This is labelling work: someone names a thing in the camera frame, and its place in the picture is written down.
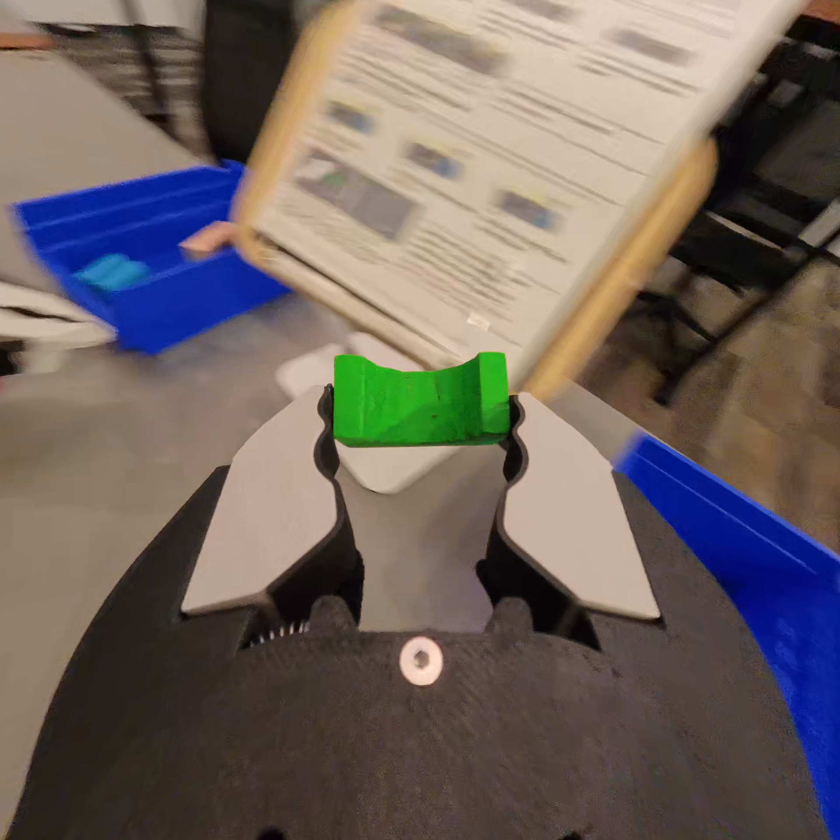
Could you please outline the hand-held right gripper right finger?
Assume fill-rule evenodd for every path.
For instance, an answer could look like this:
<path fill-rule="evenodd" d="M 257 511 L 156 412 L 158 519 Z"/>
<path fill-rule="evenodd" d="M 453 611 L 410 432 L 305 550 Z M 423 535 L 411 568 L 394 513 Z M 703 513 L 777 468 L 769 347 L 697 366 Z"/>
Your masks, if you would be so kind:
<path fill-rule="evenodd" d="M 523 601 L 539 634 L 593 634 L 594 613 L 658 621 L 611 462 L 533 395 L 510 409 L 506 483 L 476 566 L 492 605 Z"/>

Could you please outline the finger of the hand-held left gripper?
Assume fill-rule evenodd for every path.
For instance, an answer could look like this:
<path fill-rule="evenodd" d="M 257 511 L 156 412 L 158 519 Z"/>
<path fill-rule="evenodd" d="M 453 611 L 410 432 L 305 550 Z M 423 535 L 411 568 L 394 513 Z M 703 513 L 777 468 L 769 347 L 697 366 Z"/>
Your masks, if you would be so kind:
<path fill-rule="evenodd" d="M 31 320 L 88 322 L 88 315 L 67 299 L 1 281 L 1 312 Z"/>
<path fill-rule="evenodd" d="M 2 318 L 2 341 L 16 341 L 28 350 L 82 350 L 113 343 L 116 332 L 106 323 L 54 318 Z"/>

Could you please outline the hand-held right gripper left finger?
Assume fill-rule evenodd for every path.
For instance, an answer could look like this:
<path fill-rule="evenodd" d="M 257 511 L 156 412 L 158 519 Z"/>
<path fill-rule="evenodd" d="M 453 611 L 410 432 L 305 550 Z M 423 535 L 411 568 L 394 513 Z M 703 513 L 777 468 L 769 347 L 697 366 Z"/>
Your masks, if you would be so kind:
<path fill-rule="evenodd" d="M 272 622 L 308 620 L 324 596 L 361 621 L 364 563 L 336 479 L 333 387 L 313 388 L 273 416 L 228 468 L 182 612 L 255 607 Z"/>

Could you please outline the blue wooden cylinder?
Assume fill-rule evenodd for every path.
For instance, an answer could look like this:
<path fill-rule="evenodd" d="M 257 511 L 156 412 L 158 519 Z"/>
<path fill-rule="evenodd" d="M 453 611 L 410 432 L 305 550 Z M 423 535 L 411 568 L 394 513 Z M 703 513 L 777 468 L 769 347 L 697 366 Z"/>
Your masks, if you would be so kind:
<path fill-rule="evenodd" d="M 88 287 L 117 292 L 147 283 L 151 279 L 151 270 L 142 261 L 123 254 L 109 254 L 82 267 L 73 277 Z"/>

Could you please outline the blue plastic bin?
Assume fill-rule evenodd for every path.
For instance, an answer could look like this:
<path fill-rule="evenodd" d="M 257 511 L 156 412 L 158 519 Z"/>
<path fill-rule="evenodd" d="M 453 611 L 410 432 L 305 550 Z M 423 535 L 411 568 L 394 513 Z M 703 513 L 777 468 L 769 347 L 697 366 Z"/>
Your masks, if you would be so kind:
<path fill-rule="evenodd" d="M 243 164 L 198 165 L 12 204 L 30 252 L 79 307 L 113 327 L 120 347 L 158 354 L 289 290 L 233 247 L 189 259 L 181 244 L 226 221 Z M 144 266 L 130 287 L 82 279 L 104 258 Z"/>
<path fill-rule="evenodd" d="M 839 838 L 839 559 L 654 437 L 616 464 L 717 579 L 791 710 L 832 838 Z"/>

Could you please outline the green wooden block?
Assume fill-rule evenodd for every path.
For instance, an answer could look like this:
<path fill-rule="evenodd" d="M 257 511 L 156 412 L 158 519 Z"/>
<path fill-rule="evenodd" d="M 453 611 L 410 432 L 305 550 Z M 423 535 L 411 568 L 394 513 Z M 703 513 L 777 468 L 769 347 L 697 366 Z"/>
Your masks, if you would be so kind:
<path fill-rule="evenodd" d="M 351 448 L 495 445 L 511 429 L 507 356 L 398 371 L 357 354 L 333 364 L 332 430 Z"/>

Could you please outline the natural wooden arch block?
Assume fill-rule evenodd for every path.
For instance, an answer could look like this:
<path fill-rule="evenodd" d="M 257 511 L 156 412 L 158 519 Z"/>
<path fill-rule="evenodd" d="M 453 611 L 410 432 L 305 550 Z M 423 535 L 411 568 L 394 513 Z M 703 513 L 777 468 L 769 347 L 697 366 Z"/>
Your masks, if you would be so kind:
<path fill-rule="evenodd" d="M 212 222 L 179 244 L 181 256 L 190 261 L 202 261 L 219 255 L 232 247 L 237 226 L 226 220 Z"/>

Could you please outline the black office chair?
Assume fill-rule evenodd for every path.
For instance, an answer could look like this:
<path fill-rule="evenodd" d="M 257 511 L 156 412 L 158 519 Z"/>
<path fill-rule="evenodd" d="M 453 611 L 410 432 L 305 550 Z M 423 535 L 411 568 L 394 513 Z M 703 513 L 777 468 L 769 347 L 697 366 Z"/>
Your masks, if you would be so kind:
<path fill-rule="evenodd" d="M 692 223 L 670 253 L 683 267 L 671 291 L 640 291 L 626 313 L 628 318 L 655 319 L 664 328 L 665 357 L 658 368 L 662 381 L 654 402 L 669 406 L 688 374 L 777 302 L 805 269 L 818 259 L 834 259 L 838 234 L 837 202 L 792 238 L 763 238 L 709 215 Z M 738 297 L 747 292 L 755 296 L 719 332 L 710 332 L 680 301 L 697 278 L 712 280 Z"/>
<path fill-rule="evenodd" d="M 205 2 L 198 104 L 217 159 L 247 163 L 298 34 L 292 2 Z"/>

